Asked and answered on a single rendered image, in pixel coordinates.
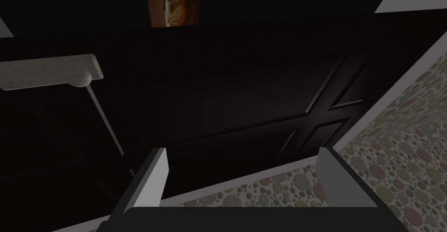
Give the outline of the orange framed wall picture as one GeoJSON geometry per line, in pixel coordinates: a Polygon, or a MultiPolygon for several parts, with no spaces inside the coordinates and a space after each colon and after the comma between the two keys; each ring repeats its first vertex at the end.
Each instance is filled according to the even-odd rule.
{"type": "Polygon", "coordinates": [[[199,23],[199,0],[147,1],[153,28],[191,26],[199,23]]]}

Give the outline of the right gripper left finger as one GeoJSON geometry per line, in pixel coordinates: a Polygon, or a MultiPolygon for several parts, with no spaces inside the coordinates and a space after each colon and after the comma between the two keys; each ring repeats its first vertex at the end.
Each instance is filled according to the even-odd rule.
{"type": "Polygon", "coordinates": [[[158,207],[169,173],[166,148],[153,149],[119,199],[112,215],[134,207],[158,207]]]}

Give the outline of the black panelled door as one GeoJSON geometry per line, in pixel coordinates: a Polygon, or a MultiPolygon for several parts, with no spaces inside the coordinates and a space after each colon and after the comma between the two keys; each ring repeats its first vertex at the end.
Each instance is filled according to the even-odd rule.
{"type": "Polygon", "coordinates": [[[124,157],[138,170],[151,149],[165,148],[166,198],[315,156],[364,114],[371,56],[353,50],[166,86],[149,111],[151,130],[124,157]]]}

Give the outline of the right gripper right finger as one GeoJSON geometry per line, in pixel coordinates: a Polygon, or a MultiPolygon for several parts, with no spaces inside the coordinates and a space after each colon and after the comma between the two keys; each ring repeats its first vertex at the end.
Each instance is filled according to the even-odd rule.
{"type": "Polygon", "coordinates": [[[316,173],[332,207],[379,207],[379,198],[333,148],[319,149],[316,173]]]}

